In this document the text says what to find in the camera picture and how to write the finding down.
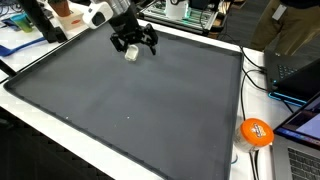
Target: white table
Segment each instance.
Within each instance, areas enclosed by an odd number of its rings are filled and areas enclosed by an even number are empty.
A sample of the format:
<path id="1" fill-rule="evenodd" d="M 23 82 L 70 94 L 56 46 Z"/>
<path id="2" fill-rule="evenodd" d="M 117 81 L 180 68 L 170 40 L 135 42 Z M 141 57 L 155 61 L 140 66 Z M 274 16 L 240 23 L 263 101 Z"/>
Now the white table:
<path id="1" fill-rule="evenodd" d="M 71 4 L 71 7 L 76 7 L 83 11 L 87 9 L 85 6 L 76 4 Z M 52 22 L 55 25 L 59 24 L 55 20 L 52 20 Z M 139 23 L 144 26 L 148 22 L 139 20 Z M 239 47 L 236 45 L 182 32 L 180 30 L 157 24 L 152 24 L 152 26 L 158 31 L 240 52 Z M 74 29 L 67 33 L 67 37 L 72 38 L 86 28 L 86 26 L 83 26 Z M 29 34 L 25 34 L 23 32 L 13 32 L 10 29 L 0 29 L 0 34 L 0 44 L 11 48 L 41 37 L 41 33 L 37 30 L 34 30 Z M 44 54 L 47 54 L 53 49 L 59 47 L 59 45 L 60 44 L 58 43 L 47 44 L 43 42 L 41 45 L 35 45 L 32 48 L 25 49 L 12 56 L 1 59 L 17 71 L 37 60 Z M 245 52 L 253 62 L 258 65 L 263 65 L 263 53 L 250 49 L 245 49 Z M 245 61 L 244 68 L 246 70 L 250 70 L 254 69 L 254 66 L 249 64 L 248 61 Z M 250 77 L 252 77 L 259 86 L 265 86 L 265 79 L 262 75 L 251 73 Z M 7 75 L 0 72 L 0 81 L 5 78 L 7 78 Z M 266 93 L 257 90 L 249 81 L 245 81 L 243 97 L 247 118 L 260 118 L 267 122 L 272 128 L 275 128 L 290 115 L 290 112 L 283 103 L 268 98 Z M 162 179 L 153 172 L 120 155 L 100 142 L 88 137 L 84 133 L 79 132 L 60 120 L 12 96 L 3 88 L 3 84 L 0 85 L 0 106 L 114 179 Z M 241 122 L 242 113 L 241 106 L 239 106 L 237 127 Z M 232 165 L 230 179 L 253 179 L 249 155 L 240 151 L 237 151 L 237 154 L 239 156 L 239 160 L 236 164 Z M 260 180 L 273 179 L 271 160 L 272 156 L 270 147 L 262 148 L 258 159 Z"/>

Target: keyboard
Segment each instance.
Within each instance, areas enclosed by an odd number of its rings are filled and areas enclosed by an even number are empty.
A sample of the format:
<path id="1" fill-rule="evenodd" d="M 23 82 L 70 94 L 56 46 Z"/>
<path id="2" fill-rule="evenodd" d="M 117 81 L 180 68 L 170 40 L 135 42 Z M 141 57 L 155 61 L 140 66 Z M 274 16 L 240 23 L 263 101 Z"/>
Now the keyboard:
<path id="1" fill-rule="evenodd" d="M 320 159 L 288 148 L 293 180 L 320 180 Z"/>
<path id="2" fill-rule="evenodd" d="M 297 69 L 290 68 L 287 66 L 283 66 L 278 64 L 278 70 L 279 70 L 279 77 L 280 79 L 285 78 L 286 76 L 289 76 L 290 74 L 294 73 L 297 71 Z"/>

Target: gray mat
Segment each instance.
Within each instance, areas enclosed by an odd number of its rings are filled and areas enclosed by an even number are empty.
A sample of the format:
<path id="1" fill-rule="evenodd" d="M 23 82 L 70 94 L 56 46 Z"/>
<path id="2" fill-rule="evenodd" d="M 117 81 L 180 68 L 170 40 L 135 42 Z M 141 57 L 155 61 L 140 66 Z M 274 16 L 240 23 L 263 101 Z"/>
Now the gray mat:
<path id="1" fill-rule="evenodd" d="M 130 63 L 112 32 L 83 33 L 6 89 L 164 178 L 228 179 L 240 54 L 158 32 L 157 55 L 139 45 Z"/>

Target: person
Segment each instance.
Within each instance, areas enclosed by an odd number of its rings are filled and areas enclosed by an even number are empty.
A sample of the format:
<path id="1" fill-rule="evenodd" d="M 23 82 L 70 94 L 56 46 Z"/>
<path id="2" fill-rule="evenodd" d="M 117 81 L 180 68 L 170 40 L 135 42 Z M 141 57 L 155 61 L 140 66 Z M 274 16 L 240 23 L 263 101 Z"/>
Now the person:
<path id="1" fill-rule="evenodd" d="M 280 5 L 285 6 L 284 12 L 280 13 L 280 18 L 273 18 Z M 275 53 L 293 55 L 319 34 L 320 0 L 270 0 L 255 29 L 250 48 L 264 51 L 279 35 Z"/>

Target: laptop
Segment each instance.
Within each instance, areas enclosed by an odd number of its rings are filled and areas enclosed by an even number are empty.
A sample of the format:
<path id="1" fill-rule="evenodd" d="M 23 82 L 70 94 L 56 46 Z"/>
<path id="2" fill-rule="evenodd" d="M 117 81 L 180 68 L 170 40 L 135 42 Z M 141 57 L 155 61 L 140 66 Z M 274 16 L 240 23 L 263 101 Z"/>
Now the laptop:
<path id="1" fill-rule="evenodd" d="M 320 59 L 266 52 L 264 60 L 269 97 L 302 106 L 320 91 Z"/>
<path id="2" fill-rule="evenodd" d="M 274 133 L 276 180 L 320 180 L 320 92 Z"/>

